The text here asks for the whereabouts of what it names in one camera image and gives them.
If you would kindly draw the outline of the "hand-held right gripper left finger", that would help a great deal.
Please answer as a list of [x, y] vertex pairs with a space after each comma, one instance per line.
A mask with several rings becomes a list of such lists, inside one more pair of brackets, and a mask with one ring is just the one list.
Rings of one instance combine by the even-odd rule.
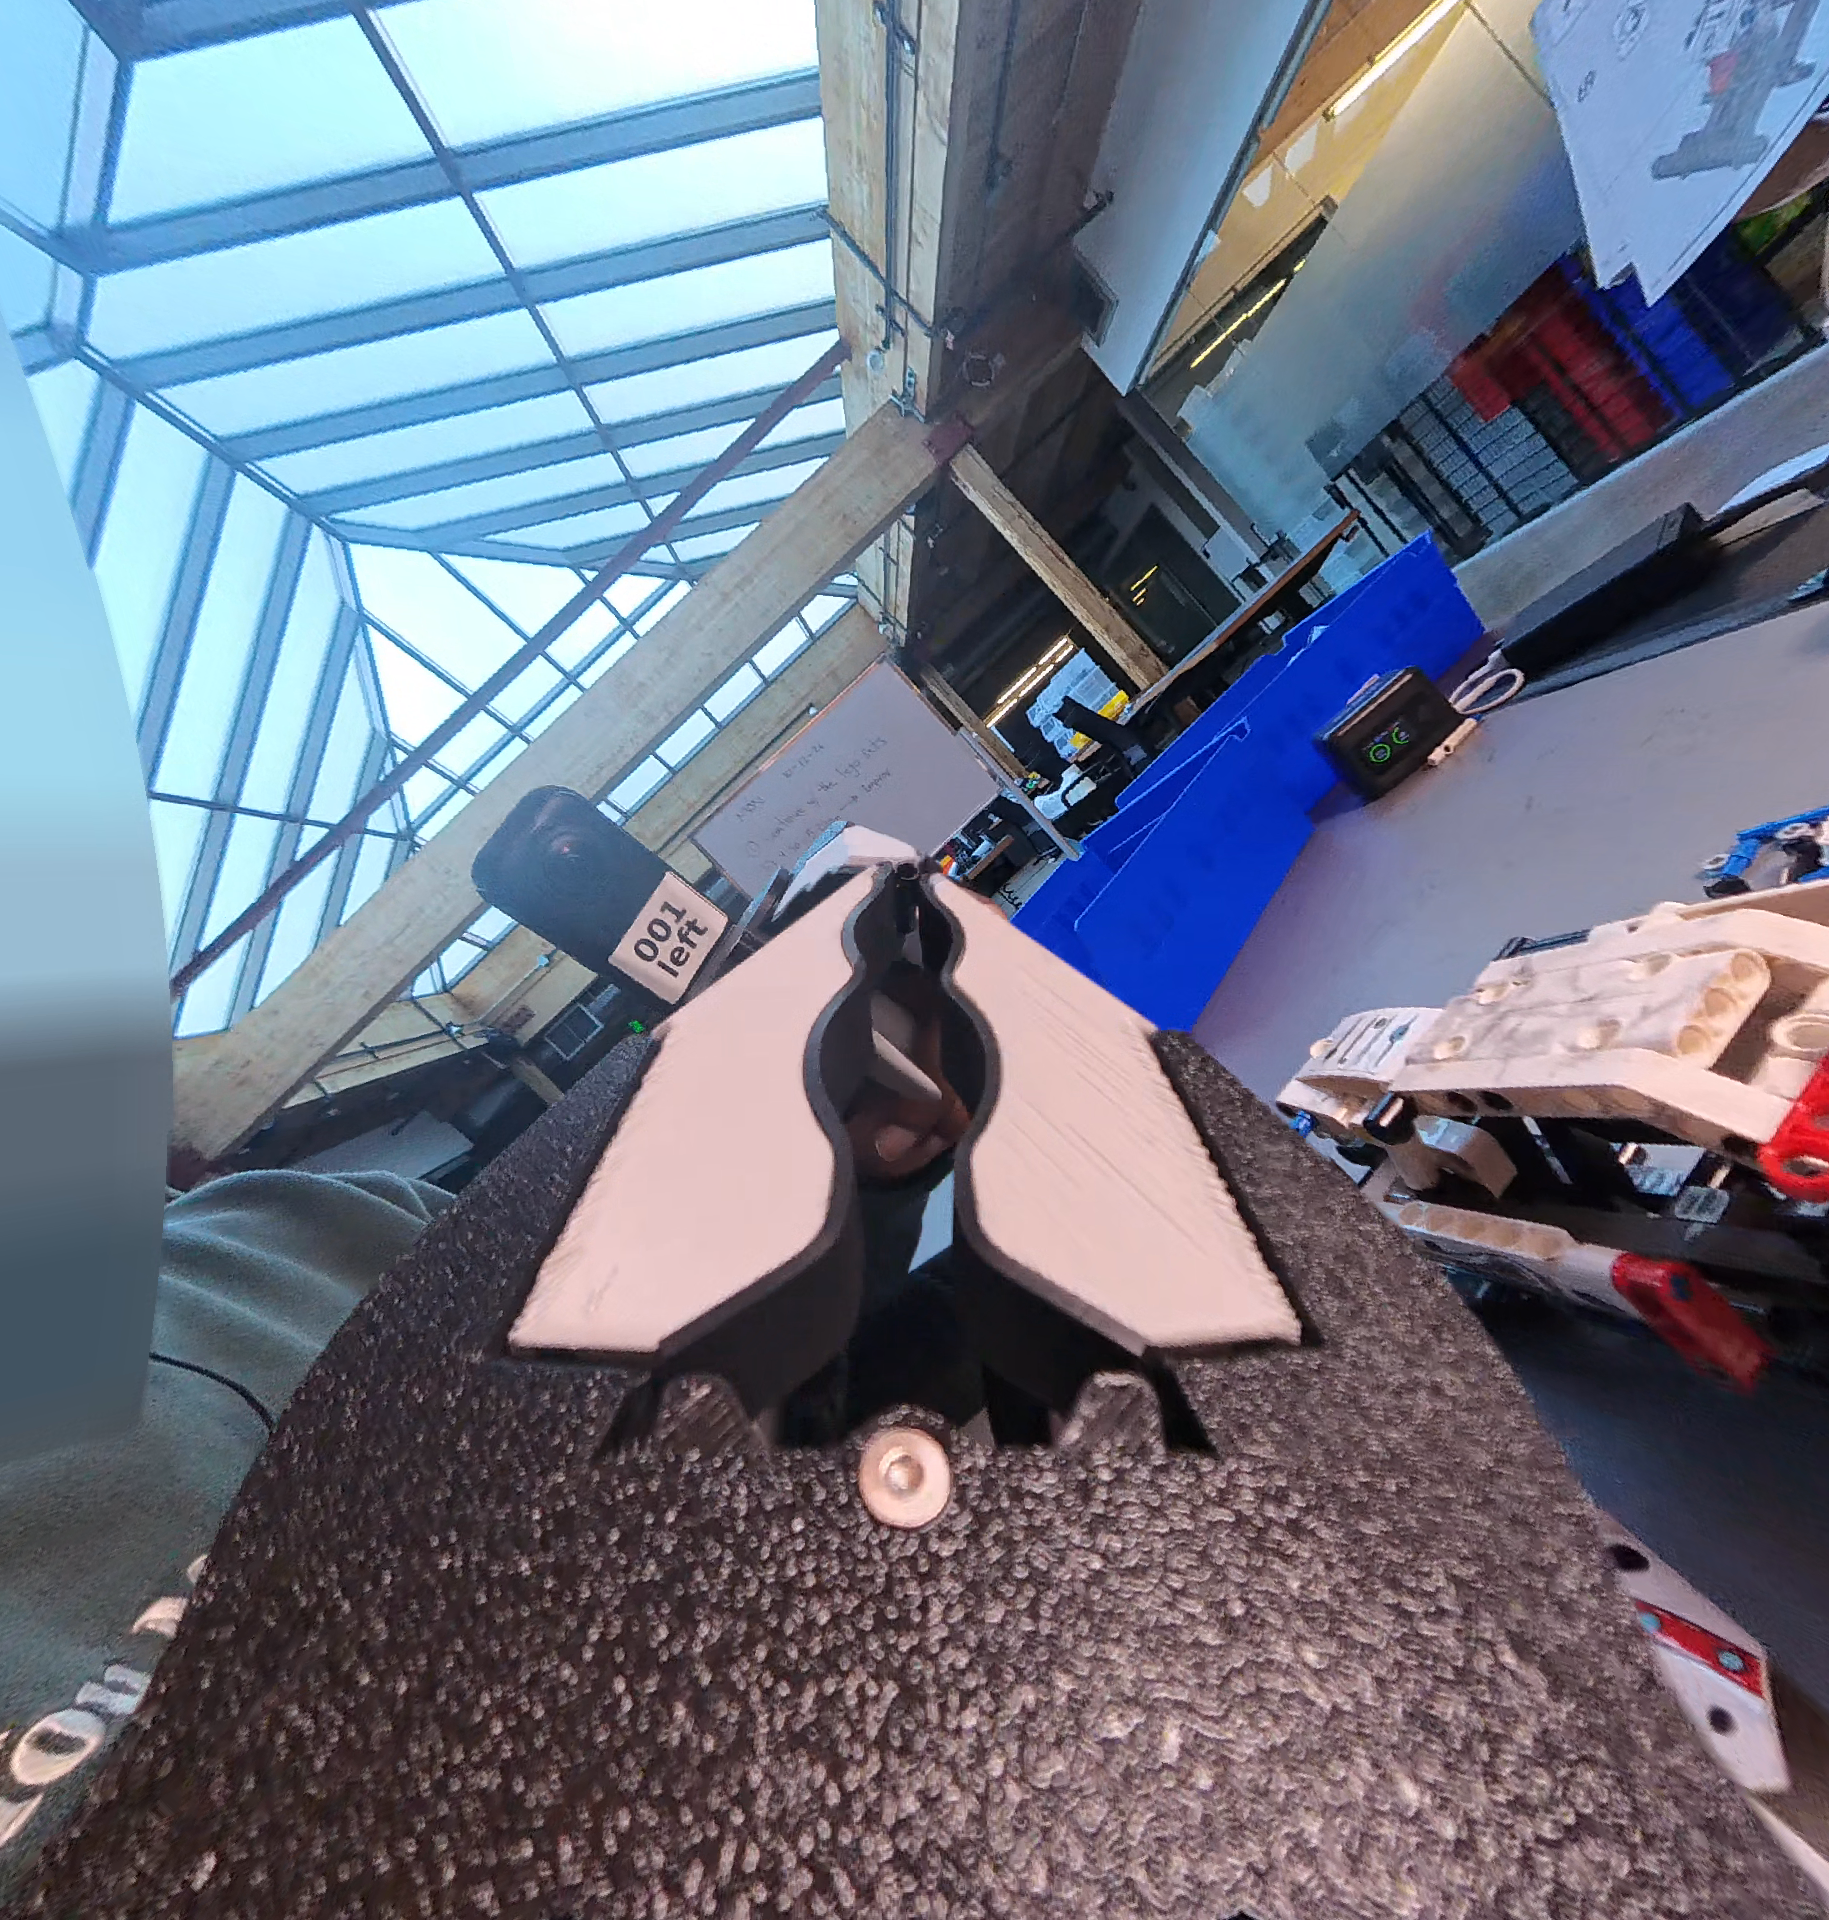
[[852, 1336], [862, 1174], [931, 1134], [922, 1017], [884, 981], [917, 865], [858, 865], [662, 1026], [639, 1088], [514, 1314], [514, 1357], [717, 1376], [776, 1410]]

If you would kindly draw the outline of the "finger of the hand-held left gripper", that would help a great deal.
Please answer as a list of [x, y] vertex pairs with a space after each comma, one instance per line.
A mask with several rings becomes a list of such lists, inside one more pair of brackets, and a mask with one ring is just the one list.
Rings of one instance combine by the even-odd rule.
[[802, 917], [843, 890], [852, 877], [874, 870], [919, 874], [924, 856], [877, 828], [832, 826], [790, 872], [776, 879], [767, 901], [768, 917]]

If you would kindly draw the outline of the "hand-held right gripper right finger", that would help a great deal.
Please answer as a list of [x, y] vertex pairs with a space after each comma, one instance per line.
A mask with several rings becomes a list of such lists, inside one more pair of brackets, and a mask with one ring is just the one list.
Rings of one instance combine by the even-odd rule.
[[983, 1068], [953, 1216], [987, 1367], [1075, 1398], [1097, 1374], [1300, 1346], [1155, 1026], [949, 879], [924, 880], [924, 907]]

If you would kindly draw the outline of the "white brick-built truck model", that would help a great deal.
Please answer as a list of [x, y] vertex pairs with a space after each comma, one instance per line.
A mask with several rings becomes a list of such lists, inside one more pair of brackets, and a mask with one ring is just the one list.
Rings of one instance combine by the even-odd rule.
[[1829, 879], [1514, 940], [1277, 1105], [1522, 1376], [1695, 1733], [1829, 1819]]

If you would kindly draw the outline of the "instruction booklet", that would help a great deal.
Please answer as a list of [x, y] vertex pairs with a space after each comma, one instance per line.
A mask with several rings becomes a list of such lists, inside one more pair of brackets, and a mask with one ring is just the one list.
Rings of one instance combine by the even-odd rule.
[[1829, 2], [1545, 2], [1529, 33], [1591, 275], [1644, 303], [1829, 101]]

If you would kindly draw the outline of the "grey desk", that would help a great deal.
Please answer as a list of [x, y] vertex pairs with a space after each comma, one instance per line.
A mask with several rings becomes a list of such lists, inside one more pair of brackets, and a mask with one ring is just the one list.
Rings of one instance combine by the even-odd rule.
[[[1821, 802], [1829, 600], [1764, 610], [1823, 564], [1829, 501], [1580, 651], [1446, 769], [1319, 803], [1197, 1041], [1273, 1095], [1340, 1015], [1439, 1005], [1512, 936], [1689, 901], [1718, 840]], [[1829, 1861], [1829, 1316], [1773, 1305], [1778, 1358], [1742, 1395], [1604, 1314], [1455, 1286], [1597, 1506], [1764, 1642], [1792, 1778], [1766, 1808]]]

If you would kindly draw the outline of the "white whiteboard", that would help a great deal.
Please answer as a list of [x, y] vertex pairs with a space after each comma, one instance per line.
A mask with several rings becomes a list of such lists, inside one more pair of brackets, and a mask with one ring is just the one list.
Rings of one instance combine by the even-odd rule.
[[692, 830], [708, 863], [752, 897], [832, 826], [941, 851], [1001, 798], [985, 759], [889, 662], [877, 662]]

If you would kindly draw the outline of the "black device green display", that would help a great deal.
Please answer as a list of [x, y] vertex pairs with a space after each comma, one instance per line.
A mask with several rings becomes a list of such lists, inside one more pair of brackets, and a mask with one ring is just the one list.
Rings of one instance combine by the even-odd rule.
[[1476, 727], [1417, 667], [1364, 684], [1340, 714], [1312, 735], [1337, 785], [1363, 803], [1439, 766]]

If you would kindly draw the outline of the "loose small building parts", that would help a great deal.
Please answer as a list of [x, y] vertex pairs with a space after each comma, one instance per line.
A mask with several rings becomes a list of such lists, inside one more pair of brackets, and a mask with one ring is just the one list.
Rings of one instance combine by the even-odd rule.
[[1729, 849], [1701, 863], [1701, 892], [1710, 901], [1745, 896], [1751, 870], [1778, 856], [1778, 877], [1766, 887], [1829, 879], [1829, 802], [1762, 826], [1742, 830]]

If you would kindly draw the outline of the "black power adapter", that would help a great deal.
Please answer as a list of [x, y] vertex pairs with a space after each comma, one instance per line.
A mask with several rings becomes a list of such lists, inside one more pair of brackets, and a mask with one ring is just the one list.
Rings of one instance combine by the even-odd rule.
[[1718, 558], [1710, 521], [1681, 504], [1514, 615], [1500, 632], [1498, 653], [1534, 680], [1669, 607], [1702, 582]]

